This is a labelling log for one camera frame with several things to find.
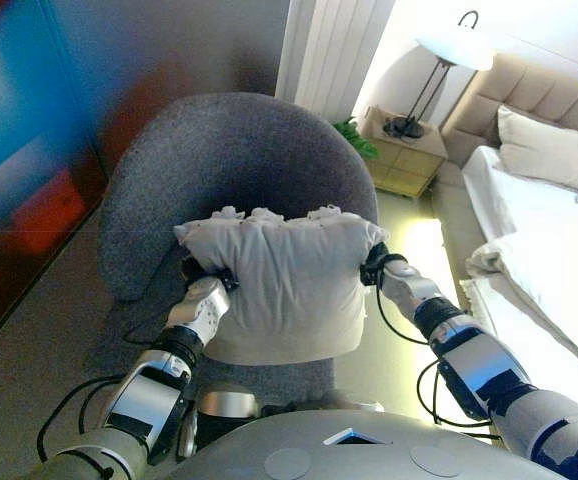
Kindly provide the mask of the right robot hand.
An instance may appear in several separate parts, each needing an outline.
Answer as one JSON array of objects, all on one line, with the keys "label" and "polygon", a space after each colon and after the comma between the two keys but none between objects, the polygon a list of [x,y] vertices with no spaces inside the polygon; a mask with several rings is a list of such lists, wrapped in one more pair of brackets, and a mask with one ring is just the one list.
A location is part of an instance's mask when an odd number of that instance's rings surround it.
[{"label": "right robot hand", "polygon": [[390,253],[387,245],[380,242],[373,246],[369,251],[368,257],[364,264],[360,266],[360,281],[365,286],[380,286],[382,272],[386,263],[390,261],[408,260],[401,254]]}]

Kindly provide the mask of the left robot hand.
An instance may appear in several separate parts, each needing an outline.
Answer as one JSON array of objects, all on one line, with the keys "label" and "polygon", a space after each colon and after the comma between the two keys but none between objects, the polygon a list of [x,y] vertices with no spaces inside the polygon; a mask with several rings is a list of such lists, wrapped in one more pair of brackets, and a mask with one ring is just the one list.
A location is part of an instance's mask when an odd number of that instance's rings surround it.
[{"label": "left robot hand", "polygon": [[190,254],[185,255],[180,262],[180,275],[187,287],[205,277],[217,278],[227,293],[233,292],[240,286],[240,282],[229,269],[209,272]]}]

